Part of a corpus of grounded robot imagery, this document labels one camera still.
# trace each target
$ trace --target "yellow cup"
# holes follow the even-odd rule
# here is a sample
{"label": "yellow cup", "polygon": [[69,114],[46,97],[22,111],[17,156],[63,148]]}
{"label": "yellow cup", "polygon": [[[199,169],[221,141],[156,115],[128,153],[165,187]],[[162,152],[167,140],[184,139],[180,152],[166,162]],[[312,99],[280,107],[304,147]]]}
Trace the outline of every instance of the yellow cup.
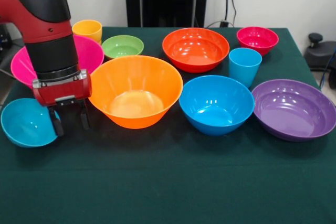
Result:
{"label": "yellow cup", "polygon": [[93,39],[97,43],[101,43],[102,26],[96,20],[81,20],[72,26],[72,32],[76,35]]}

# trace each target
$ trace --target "bowl rim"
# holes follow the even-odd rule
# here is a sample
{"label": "bowl rim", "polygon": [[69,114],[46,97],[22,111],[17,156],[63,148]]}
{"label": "bowl rim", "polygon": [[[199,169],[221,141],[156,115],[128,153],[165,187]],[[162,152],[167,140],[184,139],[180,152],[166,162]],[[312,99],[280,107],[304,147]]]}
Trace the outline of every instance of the bowl rim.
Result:
{"label": "bowl rim", "polygon": [[202,125],[206,125],[206,126],[210,126],[210,127],[232,127],[232,126],[235,126],[235,125],[239,125],[239,124],[241,124],[241,123],[244,123],[244,122],[245,122],[245,121],[252,115],[252,113],[253,113],[253,111],[254,111],[254,108],[255,108],[255,105],[256,105],[256,102],[255,102],[254,96],[252,95],[252,92],[251,92],[245,85],[241,84],[239,81],[236,81],[235,79],[232,79],[232,78],[230,78],[230,77],[219,76],[219,75],[215,75],[215,74],[213,74],[213,75],[206,75],[206,76],[199,76],[199,77],[196,77],[196,78],[191,79],[190,81],[188,81],[188,82],[184,85],[184,87],[183,87],[183,91],[184,91],[184,88],[185,88],[187,85],[190,85],[190,83],[192,83],[192,82],[194,82],[194,81],[197,81],[197,80],[199,80],[199,79],[203,79],[203,78],[213,78],[213,77],[215,77],[215,78],[220,78],[220,79],[223,79],[223,80],[229,80],[229,81],[232,81],[232,82],[238,84],[239,86],[243,87],[243,89],[245,89],[246,91],[248,91],[249,96],[250,96],[250,98],[251,98],[252,101],[253,101],[253,106],[252,106],[252,108],[251,108],[251,111],[248,112],[248,116],[246,116],[245,119],[239,120],[238,122],[236,122],[236,123],[234,123],[234,124],[230,124],[230,125],[214,126],[214,125],[207,124],[207,123],[201,123],[201,122],[199,122],[198,120],[194,119],[194,118],[192,117],[192,115],[191,115],[190,113],[188,113],[188,112],[184,109],[183,105],[181,104],[181,96],[182,96],[182,94],[181,94],[180,98],[178,99],[178,102],[179,102],[179,104],[180,104],[180,107],[181,107],[183,113],[185,113],[187,116],[189,116],[191,119],[193,119],[193,120],[196,121],[197,123],[200,123],[200,124],[202,124]]}
{"label": "bowl rim", "polygon": [[104,55],[110,59],[117,59],[117,58],[120,58],[120,57],[124,57],[124,56],[120,56],[120,57],[112,57],[112,56],[109,56],[105,53],[105,50],[104,50],[104,44],[105,42],[108,42],[109,40],[112,40],[112,39],[115,39],[115,38],[118,38],[118,37],[129,37],[129,38],[135,38],[136,40],[138,40],[140,43],[141,43],[141,50],[136,54],[136,55],[139,55],[142,53],[143,49],[144,49],[144,43],[143,41],[136,37],[136,36],[133,36],[133,35],[128,35],[128,34],[119,34],[119,35],[115,35],[115,36],[112,36],[112,37],[109,37],[107,38],[106,40],[104,40],[104,42],[101,44],[101,48],[103,49],[103,52],[104,52]]}
{"label": "bowl rim", "polygon": [[[221,36],[222,38],[224,38],[224,40],[225,40],[225,42],[226,42],[226,45],[227,45],[227,52],[224,52],[224,54],[223,54],[224,56],[222,56],[219,60],[217,60],[217,61],[215,61],[215,62],[212,62],[212,63],[203,64],[203,65],[194,65],[194,64],[188,64],[188,63],[181,62],[181,61],[179,61],[179,60],[177,60],[177,59],[171,57],[171,56],[167,53],[167,51],[166,51],[166,49],[165,49],[165,47],[164,47],[164,44],[165,44],[165,41],[167,40],[167,38],[168,38],[169,36],[172,36],[173,34],[175,34],[175,33],[178,32],[178,31],[183,31],[183,30],[196,30],[196,29],[210,31],[210,32],[213,33],[213,34],[219,35],[219,36]],[[228,56],[228,54],[229,54],[229,52],[230,52],[230,44],[229,44],[229,42],[227,41],[227,39],[226,39],[223,35],[221,35],[220,33],[216,32],[216,31],[213,31],[213,30],[210,30],[210,29],[207,29],[207,28],[203,28],[203,27],[185,27],[185,28],[176,29],[176,30],[170,32],[169,34],[167,34],[167,35],[164,37],[163,41],[162,41],[162,49],[163,49],[164,53],[167,55],[167,57],[168,57],[170,60],[174,60],[174,61],[176,61],[176,62],[178,62],[178,63],[180,63],[180,64],[183,64],[183,65],[185,65],[185,66],[197,66],[197,67],[201,67],[201,66],[212,66],[212,65],[218,64],[218,63],[220,63],[221,61],[223,61],[223,60]]]}
{"label": "bowl rim", "polygon": [[[301,81],[297,81],[297,80],[291,80],[291,79],[272,79],[272,80],[264,81],[264,82],[260,83],[259,85],[255,86],[255,88],[252,90],[252,95],[253,95],[253,97],[254,97],[254,93],[256,92],[256,90],[257,90],[258,88],[260,88],[261,86],[265,85],[266,83],[275,82],[275,81],[289,81],[289,82],[295,82],[295,83],[302,84],[303,86],[306,86],[306,87],[308,87],[309,89],[314,89],[314,90],[320,92],[320,93],[321,93],[321,94],[322,94],[322,95],[323,95],[323,96],[324,96],[324,97],[325,97],[331,104],[333,104],[333,102],[332,102],[326,95],[324,95],[319,89],[317,89],[317,88],[315,88],[315,87],[313,87],[313,86],[311,86],[311,85],[309,85],[309,84],[307,84],[307,83],[304,83],[304,82],[301,82]],[[336,115],[336,107],[335,107],[335,106],[333,106],[333,111],[334,111],[334,113],[335,113],[335,115]],[[329,134],[329,133],[335,128],[335,126],[336,126],[336,121],[335,121],[333,127],[332,127],[330,130],[326,131],[325,133],[323,133],[323,134],[318,134],[318,135],[314,135],[314,136],[305,136],[305,137],[303,137],[303,136],[299,136],[299,135],[288,134],[288,133],[286,133],[286,132],[284,132],[284,131],[280,131],[280,130],[278,130],[278,129],[275,129],[274,127],[269,126],[269,124],[266,123],[264,120],[262,120],[262,119],[256,114],[255,111],[253,111],[253,114],[257,117],[257,119],[258,119],[259,121],[261,121],[263,124],[265,124],[265,125],[266,125],[267,127],[269,127],[270,129],[272,129],[272,130],[274,130],[274,131],[276,131],[276,132],[278,132],[278,133],[281,133],[281,134],[283,134],[283,135],[286,135],[286,136],[288,136],[288,137],[292,137],[292,138],[296,138],[296,139],[313,139],[313,138],[322,137],[322,136],[324,136],[324,135]]]}
{"label": "bowl rim", "polygon": [[[3,115],[4,115],[4,113],[5,113],[5,111],[8,109],[8,107],[10,107],[10,106],[13,106],[15,103],[17,103],[17,102],[22,102],[22,101],[24,101],[24,100],[26,100],[26,101],[36,101],[37,103],[38,103],[38,101],[36,100],[36,99],[34,99],[34,98],[19,98],[19,99],[16,99],[16,100],[13,100],[13,101],[11,101],[11,102],[9,102],[4,108],[3,108],[3,110],[2,110],[2,112],[1,112],[1,116],[0,116],[0,122],[1,122],[1,127],[2,127],[2,129],[3,129],[3,131],[4,131],[4,133],[6,134],[6,136],[9,138],[9,140],[12,142],[12,143],[14,143],[15,145],[18,145],[18,146],[20,146],[20,147],[42,147],[42,146],[45,146],[45,145],[48,145],[48,144],[50,144],[50,143],[52,143],[53,141],[55,141],[56,139],[57,139],[57,134],[55,134],[55,138],[54,139],[51,139],[50,141],[48,141],[48,142],[46,142],[45,144],[42,144],[42,145],[34,145],[34,144],[27,144],[27,143],[23,143],[23,142],[21,142],[21,141],[18,141],[18,140],[16,140],[16,139],[14,139],[9,133],[8,133],[8,131],[6,130],[6,128],[4,127],[4,124],[3,124]],[[58,115],[58,113],[55,111],[55,115],[56,115],[56,117],[58,118],[58,119],[60,119],[60,117],[59,117],[59,115]]]}
{"label": "bowl rim", "polygon": [[[89,43],[95,43],[98,47],[97,48],[99,48],[99,51],[101,52],[101,55],[102,55],[102,57],[101,57],[101,59],[99,60],[99,65],[98,65],[98,67],[100,66],[100,65],[102,65],[102,63],[104,62],[104,50],[102,49],[102,47],[99,45],[99,43],[98,42],[96,42],[96,41],[94,41],[93,39],[89,39],[89,38],[87,38],[87,37],[83,37],[83,36],[80,36],[80,35],[76,35],[76,34],[73,34],[73,38],[74,38],[74,40],[75,40],[75,38],[76,39],[83,39],[83,40],[85,40],[86,41],[86,43],[89,41]],[[18,80],[19,82],[21,82],[22,84],[24,84],[24,85],[26,85],[26,86],[28,86],[29,88],[33,88],[33,85],[32,85],[32,83],[28,83],[27,81],[23,81],[23,80],[21,80],[21,79],[18,79],[17,78],[17,75],[16,75],[16,71],[13,71],[14,70],[14,67],[13,67],[13,65],[14,65],[14,62],[16,61],[16,58],[17,57],[19,57],[19,55],[21,54],[21,51],[23,51],[23,50],[27,50],[27,48],[26,48],[26,46],[23,46],[18,52],[16,52],[15,53],[15,55],[14,55],[14,57],[12,58],[12,61],[11,61],[11,63],[10,63],[10,71],[12,72],[12,74],[13,74],[13,76],[14,76],[14,78],[16,79],[16,80]]]}
{"label": "bowl rim", "polygon": [[[248,45],[246,44],[245,42],[243,42],[241,40],[241,38],[239,37],[239,33],[242,31],[242,30],[245,30],[245,29],[249,29],[249,28],[259,28],[259,29],[262,29],[262,30],[268,30],[270,31],[273,35],[275,35],[275,37],[277,38],[276,42],[273,43],[271,46],[267,46],[267,47],[256,47],[256,46],[251,46],[251,45]],[[279,36],[276,34],[275,31],[269,29],[269,28],[266,28],[266,27],[262,27],[262,26],[246,26],[246,27],[243,27],[241,29],[238,30],[237,32],[237,39],[239,40],[239,42],[243,43],[244,45],[246,46],[249,46],[249,47],[252,47],[252,48],[260,48],[260,49],[269,49],[269,48],[272,48],[274,47],[277,43],[279,43]]]}
{"label": "bowl rim", "polygon": [[[82,23],[82,22],[87,22],[87,21],[90,21],[90,22],[95,22],[99,25],[99,29],[93,33],[90,33],[90,34],[83,34],[83,33],[78,33],[78,32],[74,32],[74,27],[79,24],[79,23]],[[97,20],[94,20],[94,19],[83,19],[83,20],[80,20],[80,21],[77,21],[76,23],[74,23],[74,25],[71,27],[71,31],[73,33],[76,33],[76,35],[79,35],[79,36],[90,36],[90,35],[93,35],[93,34],[96,34],[96,33],[99,33],[100,31],[102,31],[102,28],[103,28],[103,25],[97,21]]]}
{"label": "bowl rim", "polygon": [[[240,51],[240,50],[248,50],[248,51],[250,51],[250,50],[252,50],[253,52],[256,52],[257,54],[258,54],[258,56],[260,56],[260,61],[257,63],[257,64],[254,64],[254,65],[250,65],[250,66],[247,66],[247,65],[242,65],[242,64],[238,64],[237,62],[235,62],[232,58],[231,58],[231,53],[233,52],[233,51]],[[255,67],[255,66],[258,66],[258,65],[260,65],[261,63],[262,63],[262,59],[263,57],[261,56],[261,54],[259,53],[259,52],[257,52],[256,50],[254,50],[254,49],[251,49],[251,48],[247,48],[247,47],[238,47],[238,48],[235,48],[235,49],[233,49],[233,50],[231,50],[231,52],[229,53],[229,59],[230,59],[230,61],[232,61],[234,64],[236,64],[236,65],[239,65],[239,66],[242,66],[242,67],[245,67],[245,68],[252,68],[252,67]]]}
{"label": "bowl rim", "polygon": [[98,110],[100,110],[101,112],[103,112],[103,113],[106,114],[106,115],[110,115],[110,116],[112,116],[112,117],[114,117],[114,118],[131,119],[131,120],[133,120],[133,119],[142,119],[142,118],[150,118],[150,117],[152,117],[152,116],[161,114],[161,113],[164,112],[164,111],[167,111],[169,108],[171,108],[171,107],[178,101],[178,99],[180,98],[180,96],[181,96],[181,94],[182,94],[182,91],[183,91],[183,79],[182,79],[182,76],[181,76],[180,72],[179,72],[173,65],[171,65],[170,63],[168,63],[167,61],[162,60],[162,59],[157,58],[157,57],[154,57],[154,56],[147,56],[147,55],[127,55],[127,56],[123,56],[123,57],[115,58],[115,59],[113,59],[113,60],[109,60],[109,61],[103,63],[102,65],[100,65],[94,72],[92,72],[92,74],[91,74],[91,78],[95,75],[96,71],[98,71],[98,69],[99,69],[101,66],[105,66],[105,65],[108,65],[108,64],[113,64],[113,63],[117,62],[118,60],[125,60],[126,58],[133,58],[133,57],[134,57],[134,58],[148,58],[148,59],[154,59],[154,60],[157,60],[157,61],[160,61],[160,62],[164,63],[164,64],[167,65],[169,68],[172,68],[173,71],[174,71],[174,72],[177,74],[177,76],[179,77],[179,81],[180,81],[180,82],[179,82],[180,90],[179,90],[179,93],[178,93],[178,95],[177,95],[177,98],[175,98],[174,101],[173,101],[171,104],[169,104],[168,106],[165,106],[165,107],[164,107],[162,110],[160,110],[159,112],[155,112],[155,113],[149,114],[149,115],[147,115],[147,116],[140,116],[140,117],[137,117],[137,118],[123,118],[123,117],[120,117],[120,116],[113,115],[113,114],[107,112],[107,111],[104,110],[104,109],[101,110],[101,109],[97,108],[96,105],[91,101],[91,97],[89,97],[89,101],[91,102],[91,104],[92,104],[95,108],[97,108]]}

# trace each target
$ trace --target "blue bowl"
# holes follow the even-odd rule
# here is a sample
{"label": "blue bowl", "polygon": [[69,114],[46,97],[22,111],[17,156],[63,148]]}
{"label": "blue bowl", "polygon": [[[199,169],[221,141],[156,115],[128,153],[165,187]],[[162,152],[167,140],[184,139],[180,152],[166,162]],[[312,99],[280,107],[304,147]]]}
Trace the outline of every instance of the blue bowl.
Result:
{"label": "blue bowl", "polygon": [[31,98],[9,103],[2,111],[1,126],[8,139],[20,147],[40,147],[57,138],[48,109]]}
{"label": "blue bowl", "polygon": [[255,106],[253,95],[243,84],[224,76],[201,76],[187,82],[179,102],[189,122],[210,136],[237,129]]}

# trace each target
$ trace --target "blue cup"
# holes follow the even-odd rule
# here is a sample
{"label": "blue cup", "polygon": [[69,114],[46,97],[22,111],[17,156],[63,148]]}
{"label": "blue cup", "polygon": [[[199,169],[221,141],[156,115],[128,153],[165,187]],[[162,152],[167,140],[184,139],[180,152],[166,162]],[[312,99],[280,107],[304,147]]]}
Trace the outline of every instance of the blue cup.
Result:
{"label": "blue cup", "polygon": [[260,53],[249,48],[236,48],[229,54],[229,76],[249,88],[263,60]]}

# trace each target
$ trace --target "black knob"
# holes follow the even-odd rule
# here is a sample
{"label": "black knob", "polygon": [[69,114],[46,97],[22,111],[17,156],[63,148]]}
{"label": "black knob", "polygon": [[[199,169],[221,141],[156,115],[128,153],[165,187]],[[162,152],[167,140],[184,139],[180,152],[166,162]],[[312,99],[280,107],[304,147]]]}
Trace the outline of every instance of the black knob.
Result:
{"label": "black knob", "polygon": [[311,33],[308,35],[308,38],[311,43],[316,44],[323,40],[323,36],[318,33]]}

